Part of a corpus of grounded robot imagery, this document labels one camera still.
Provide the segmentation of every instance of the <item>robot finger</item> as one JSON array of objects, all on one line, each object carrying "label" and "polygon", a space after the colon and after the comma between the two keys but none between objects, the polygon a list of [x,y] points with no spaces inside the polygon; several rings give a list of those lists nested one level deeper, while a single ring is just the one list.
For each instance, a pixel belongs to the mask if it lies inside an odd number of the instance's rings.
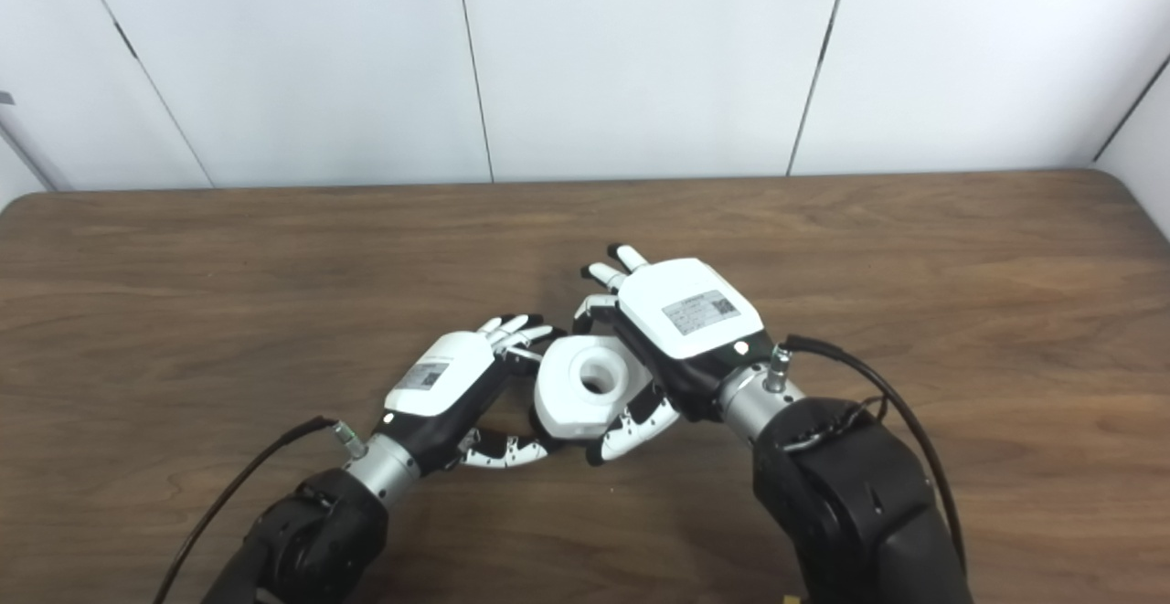
[{"label": "robot finger", "polygon": [[503,314],[501,316],[496,316],[494,318],[488,320],[488,322],[484,323],[483,325],[480,325],[480,329],[476,330],[476,332],[481,335],[488,335],[493,332],[496,328],[498,328],[502,324],[505,324],[508,321],[511,321],[512,318],[515,318],[514,314]]},{"label": "robot finger", "polygon": [[590,263],[581,268],[581,277],[593,280],[605,287],[611,294],[618,293],[621,283],[626,281],[626,275],[607,263]]},{"label": "robot finger", "polygon": [[538,438],[521,438],[480,430],[476,442],[467,449],[462,461],[472,467],[507,469],[536,462],[548,455],[548,447]]},{"label": "robot finger", "polygon": [[593,294],[581,301],[580,307],[573,313],[572,334],[586,335],[593,328],[593,313],[596,310],[612,311],[618,306],[618,296],[610,294]]},{"label": "robot finger", "polygon": [[541,370],[542,355],[522,348],[509,348],[503,352],[504,364],[516,376],[535,376]]},{"label": "robot finger", "polygon": [[605,434],[585,447],[585,460],[601,466],[654,439],[679,420],[679,412],[655,386],[648,386],[610,424]]},{"label": "robot finger", "polygon": [[626,270],[631,273],[639,270],[640,267],[651,265],[651,262],[646,261],[646,258],[642,256],[639,250],[635,250],[626,243],[610,243],[605,252],[611,258],[621,262],[622,266],[626,267]]},{"label": "robot finger", "polygon": [[500,339],[502,339],[502,338],[507,337],[508,335],[515,332],[515,330],[519,330],[521,328],[526,327],[529,324],[530,320],[534,318],[534,317],[536,318],[537,323],[541,322],[541,317],[538,315],[535,315],[535,314],[534,315],[519,314],[519,315],[512,317],[509,321],[504,321],[503,323],[500,324],[498,328],[496,328],[496,329],[491,330],[490,332],[488,332],[488,343],[489,344],[495,344]]},{"label": "robot finger", "polygon": [[542,339],[551,338],[552,335],[564,334],[562,330],[553,328],[552,325],[537,325],[536,328],[528,328],[524,330],[518,330],[503,337],[491,345],[491,350],[495,352],[501,352],[509,349],[510,346],[522,346],[528,348],[532,345],[534,342],[539,342]]}]

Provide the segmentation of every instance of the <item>white finger segment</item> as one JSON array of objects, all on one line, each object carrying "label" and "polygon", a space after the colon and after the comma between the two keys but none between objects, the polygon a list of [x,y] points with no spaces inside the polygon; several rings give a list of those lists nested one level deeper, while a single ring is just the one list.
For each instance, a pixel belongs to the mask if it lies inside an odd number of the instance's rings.
[{"label": "white finger segment", "polygon": [[618,255],[618,261],[620,261],[631,273],[639,270],[640,267],[651,265],[651,262],[646,261],[646,258],[639,254],[639,250],[635,250],[629,246],[619,246],[614,253]]}]

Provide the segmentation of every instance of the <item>silver cylindrical wrist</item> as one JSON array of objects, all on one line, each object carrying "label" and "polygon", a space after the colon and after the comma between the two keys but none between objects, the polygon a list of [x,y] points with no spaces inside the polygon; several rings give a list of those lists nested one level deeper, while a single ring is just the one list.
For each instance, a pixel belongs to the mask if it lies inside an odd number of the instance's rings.
[{"label": "silver cylindrical wrist", "polygon": [[723,423],[748,446],[755,446],[756,438],[773,417],[804,398],[792,380],[786,382],[783,391],[770,391],[764,364],[753,364],[728,376],[717,396]]},{"label": "silver cylindrical wrist", "polygon": [[418,462],[385,435],[373,435],[366,447],[366,454],[347,462],[345,471],[390,508],[421,476]]}]

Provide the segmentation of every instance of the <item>qr code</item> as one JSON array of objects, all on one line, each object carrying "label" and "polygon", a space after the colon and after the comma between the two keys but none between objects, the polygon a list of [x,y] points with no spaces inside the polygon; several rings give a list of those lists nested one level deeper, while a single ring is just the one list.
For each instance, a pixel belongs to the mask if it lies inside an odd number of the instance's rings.
[{"label": "qr code", "polygon": [[727,298],[713,300],[711,307],[720,314],[732,314],[735,311],[735,304],[731,304],[731,301]]}]

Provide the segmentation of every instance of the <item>panel seam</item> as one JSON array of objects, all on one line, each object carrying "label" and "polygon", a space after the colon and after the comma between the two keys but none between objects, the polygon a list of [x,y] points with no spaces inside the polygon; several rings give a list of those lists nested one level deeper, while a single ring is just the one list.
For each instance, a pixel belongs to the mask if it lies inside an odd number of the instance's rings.
[{"label": "panel seam", "polygon": [[1101,155],[1104,153],[1104,150],[1110,144],[1113,144],[1114,138],[1116,138],[1117,133],[1121,132],[1121,128],[1124,126],[1127,122],[1129,122],[1129,116],[1131,116],[1134,111],[1137,110],[1137,107],[1142,105],[1142,99],[1145,98],[1145,95],[1150,92],[1150,89],[1154,88],[1154,84],[1157,83],[1158,78],[1162,77],[1162,73],[1165,71],[1168,64],[1170,64],[1170,55],[1166,55],[1166,59],[1162,61],[1161,66],[1158,66],[1157,71],[1154,71],[1154,76],[1150,77],[1149,82],[1145,83],[1145,88],[1142,88],[1141,94],[1138,94],[1137,98],[1134,99],[1134,103],[1130,104],[1129,110],[1127,110],[1126,114],[1121,116],[1121,121],[1117,122],[1117,125],[1114,126],[1113,130],[1109,132],[1109,137],[1104,139],[1104,144],[1102,144],[1101,149],[1097,150],[1096,155],[1093,156],[1093,163],[1096,163],[1097,159],[1101,158]]},{"label": "panel seam", "polygon": [[808,109],[812,108],[812,96],[817,91],[817,81],[820,80],[820,68],[825,63],[825,54],[828,52],[828,41],[833,37],[833,26],[837,23],[837,9],[841,7],[841,0],[833,0],[833,9],[828,13],[828,25],[825,27],[825,37],[820,42],[820,54],[817,56],[817,67],[812,71],[812,81],[808,83],[808,96],[805,97],[805,105],[800,112],[800,124],[797,125],[797,137],[792,140],[792,152],[789,153],[789,167],[784,171],[785,177],[792,177],[792,166],[797,162],[797,150],[800,147],[800,137],[804,136],[805,124],[808,121]]},{"label": "panel seam", "polygon": [[142,70],[143,76],[146,76],[146,82],[150,83],[151,90],[153,90],[154,96],[158,97],[158,102],[163,104],[163,110],[166,111],[166,116],[171,119],[171,124],[174,126],[174,130],[179,132],[179,137],[183,138],[183,143],[187,146],[187,151],[191,152],[191,158],[195,159],[195,165],[198,165],[199,171],[204,173],[204,178],[207,179],[208,186],[212,188],[218,188],[219,186],[216,186],[215,181],[212,179],[212,176],[207,171],[207,167],[204,165],[204,160],[199,158],[199,152],[197,152],[195,146],[191,144],[191,139],[187,137],[187,133],[183,130],[183,126],[179,124],[179,121],[174,117],[174,112],[171,110],[171,105],[166,103],[166,99],[164,99],[163,97],[163,92],[159,91],[158,89],[158,84],[154,83],[154,78],[150,75],[150,71],[146,69],[146,64],[143,63],[142,59],[138,57],[138,54],[135,52],[135,48],[130,46],[130,40],[129,37],[126,37],[122,23],[118,22],[118,18],[113,14],[113,9],[110,8],[110,4],[106,2],[106,0],[99,0],[99,1],[102,2],[102,7],[105,8],[105,14],[108,14],[110,16],[110,21],[113,22],[115,30],[118,32],[118,35],[122,37],[122,41],[126,43],[126,47],[129,47],[130,55],[133,56],[135,62],[138,63],[138,69]]},{"label": "panel seam", "polygon": [[475,62],[475,43],[472,40],[472,18],[467,14],[467,0],[459,0],[463,8],[463,27],[467,29],[467,50],[472,55],[472,78],[475,81],[475,101],[480,107],[480,129],[483,131],[483,151],[488,157],[488,178],[496,183],[496,170],[491,164],[491,144],[488,142],[488,119],[483,114],[483,92],[480,90],[480,67]]}]

